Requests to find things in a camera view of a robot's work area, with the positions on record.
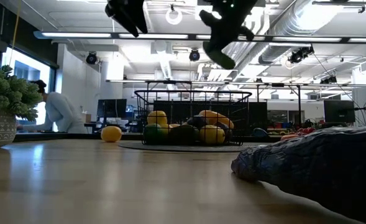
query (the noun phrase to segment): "green leaves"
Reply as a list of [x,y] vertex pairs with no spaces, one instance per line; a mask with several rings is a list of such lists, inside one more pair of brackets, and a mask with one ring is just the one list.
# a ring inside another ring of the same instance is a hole
[[6,96],[0,96],[0,110],[6,110],[9,105],[9,99]]
[[25,79],[10,76],[11,71],[12,68],[8,65],[0,69],[0,110],[35,121],[38,111],[34,108],[42,101],[38,86]]

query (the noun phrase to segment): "security camera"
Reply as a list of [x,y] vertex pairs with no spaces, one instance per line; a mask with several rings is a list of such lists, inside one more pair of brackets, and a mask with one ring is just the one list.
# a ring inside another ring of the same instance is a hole
[[96,65],[99,62],[99,59],[96,56],[96,52],[89,52],[89,55],[86,57],[86,63],[89,65]]
[[196,62],[201,58],[201,55],[198,52],[198,49],[192,49],[190,53],[190,61]]

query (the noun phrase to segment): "dark fabric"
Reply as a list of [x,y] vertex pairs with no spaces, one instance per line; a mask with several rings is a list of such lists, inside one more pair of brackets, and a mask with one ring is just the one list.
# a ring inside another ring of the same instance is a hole
[[268,182],[366,223],[366,127],[328,128],[252,146],[231,169],[241,179]]

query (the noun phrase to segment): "potted plant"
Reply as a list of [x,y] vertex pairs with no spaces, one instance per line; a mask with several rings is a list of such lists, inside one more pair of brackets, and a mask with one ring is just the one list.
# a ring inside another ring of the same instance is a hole
[[38,86],[25,79],[10,75],[12,68],[0,69],[0,147],[13,142],[16,135],[16,116],[35,121],[42,96]]

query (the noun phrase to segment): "green ball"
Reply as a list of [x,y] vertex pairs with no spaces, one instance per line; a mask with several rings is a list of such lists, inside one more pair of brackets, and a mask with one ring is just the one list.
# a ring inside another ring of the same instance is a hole
[[144,128],[144,141],[148,144],[165,143],[168,138],[168,129],[159,124],[148,124]]

